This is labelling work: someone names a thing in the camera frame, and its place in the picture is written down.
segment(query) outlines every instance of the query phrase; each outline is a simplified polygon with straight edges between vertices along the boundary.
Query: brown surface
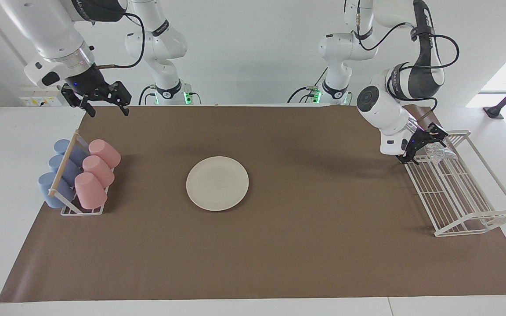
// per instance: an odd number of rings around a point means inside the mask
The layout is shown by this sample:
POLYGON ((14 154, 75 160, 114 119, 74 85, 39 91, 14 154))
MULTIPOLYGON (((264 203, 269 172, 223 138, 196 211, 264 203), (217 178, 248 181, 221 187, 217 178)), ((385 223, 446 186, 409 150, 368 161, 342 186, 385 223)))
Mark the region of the brown surface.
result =
POLYGON ((506 294, 506 238, 435 238, 406 170, 356 108, 98 108, 86 140, 122 154, 101 216, 42 207, 0 302, 506 294), (251 185, 196 207, 210 156, 251 185))

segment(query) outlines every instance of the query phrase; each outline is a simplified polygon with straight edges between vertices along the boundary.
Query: round plate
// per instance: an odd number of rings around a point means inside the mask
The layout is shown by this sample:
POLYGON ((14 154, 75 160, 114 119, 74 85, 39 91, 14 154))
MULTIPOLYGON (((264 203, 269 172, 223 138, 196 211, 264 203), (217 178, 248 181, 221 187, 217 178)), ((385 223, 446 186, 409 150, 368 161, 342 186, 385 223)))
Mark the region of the round plate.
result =
POLYGON ((189 198, 207 211, 225 211, 236 206, 248 189, 247 171, 239 162, 227 157, 202 160, 187 178, 189 198))

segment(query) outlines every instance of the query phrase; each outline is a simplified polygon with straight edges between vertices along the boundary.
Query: blue cup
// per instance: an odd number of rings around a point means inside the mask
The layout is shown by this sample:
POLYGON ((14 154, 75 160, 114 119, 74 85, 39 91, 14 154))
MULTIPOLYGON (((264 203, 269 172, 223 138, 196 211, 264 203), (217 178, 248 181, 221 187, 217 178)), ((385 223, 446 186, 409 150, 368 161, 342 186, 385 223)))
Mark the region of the blue cup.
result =
MULTIPOLYGON (((58 200, 56 197, 48 196, 48 190, 52 187, 52 182, 54 182, 54 178, 56 177, 56 173, 49 172, 45 173, 40 178, 38 178, 38 187, 42 192, 42 196, 44 196, 44 200, 51 208, 62 208, 65 206, 61 200, 58 200)), ((64 179, 60 179, 60 183, 58 184, 58 192, 62 194, 69 202, 74 200, 76 193, 68 186, 64 179)))
MULTIPOLYGON (((64 156, 62 154, 58 154, 58 156, 54 156, 48 162, 48 166, 50 167, 50 171, 54 173, 58 173, 58 169, 60 168, 60 164, 64 156)), ((74 186, 76 184, 76 176, 82 174, 83 170, 79 168, 71 159, 66 161, 66 168, 64 169, 64 174, 62 174, 62 179, 66 180, 68 186, 74 186)))
MULTIPOLYGON (((69 144, 69 140, 58 140, 58 142, 54 144, 54 151, 56 154, 65 154, 69 144)), ((89 154, 76 144, 72 150, 72 154, 70 155, 70 160, 72 160, 72 162, 74 162, 74 164, 76 164, 79 168, 82 168, 83 160, 88 156, 89 154)))

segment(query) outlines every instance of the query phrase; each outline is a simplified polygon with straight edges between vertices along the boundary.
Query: pink cup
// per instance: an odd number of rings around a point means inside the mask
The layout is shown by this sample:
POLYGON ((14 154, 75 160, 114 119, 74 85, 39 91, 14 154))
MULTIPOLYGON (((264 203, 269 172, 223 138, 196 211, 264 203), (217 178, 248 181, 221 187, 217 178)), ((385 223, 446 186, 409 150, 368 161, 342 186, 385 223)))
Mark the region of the pink cup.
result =
POLYGON ((107 194, 101 182, 90 172, 83 172, 76 177, 76 193, 82 208, 94 210, 107 201, 107 194))
POLYGON ((94 156, 101 157, 107 165, 116 168, 120 164, 120 154, 104 140, 94 140, 89 144, 89 152, 94 156))
POLYGON ((83 160, 83 171, 90 172, 101 182, 103 188, 110 186, 114 182, 114 173, 108 167, 107 163, 99 156, 89 156, 83 160))

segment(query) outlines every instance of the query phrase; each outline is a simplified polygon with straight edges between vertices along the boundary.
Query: cup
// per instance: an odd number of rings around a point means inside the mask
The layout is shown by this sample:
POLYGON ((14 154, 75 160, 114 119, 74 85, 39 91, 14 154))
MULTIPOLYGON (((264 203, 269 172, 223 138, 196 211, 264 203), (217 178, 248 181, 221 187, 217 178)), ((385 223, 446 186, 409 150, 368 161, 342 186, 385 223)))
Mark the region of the cup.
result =
POLYGON ((90 172, 101 182, 103 188, 110 186, 114 182, 114 173, 108 167, 107 163, 99 156, 89 156, 83 160, 83 170, 90 172))
MULTIPOLYGON (((60 164, 64 156, 62 154, 58 154, 50 159, 48 162, 48 166, 50 167, 50 171, 57 173, 58 168, 60 168, 60 164)), ((62 179, 66 181, 68 186, 72 187, 76 183, 76 176, 79 176, 83 170, 81 170, 71 159, 66 161, 66 168, 64 169, 64 173, 62 174, 62 179)))
MULTIPOLYGON (((58 140, 58 142, 54 144, 54 151, 57 154, 65 154, 69 144, 70 144, 69 140, 58 140)), ((76 144, 74 146, 74 149, 72 150, 72 154, 70 154, 70 160, 72 160, 74 164, 76 164, 79 168, 81 168, 83 164, 83 159, 87 158, 87 156, 89 156, 87 152, 85 152, 85 150, 83 150, 76 144)))
MULTIPOLYGON (((61 200, 58 200, 56 197, 48 196, 48 190, 50 190, 52 182, 54 182, 54 178, 56 178, 56 173, 54 172, 43 174, 40 178, 38 178, 38 187, 44 196, 46 204, 48 204, 50 208, 62 208, 65 204, 62 203, 61 200)), ((72 190, 72 188, 70 188, 64 179, 60 179, 58 192, 60 192, 60 194, 62 194, 69 202, 73 201, 76 196, 76 193, 72 190)))
POLYGON ((101 182, 90 172, 83 172, 76 177, 76 192, 82 208, 86 210, 100 208, 108 198, 101 182))
POLYGON ((89 152, 94 156, 99 156, 106 164, 112 168, 116 168, 120 164, 120 154, 104 140, 94 140, 89 144, 89 152))

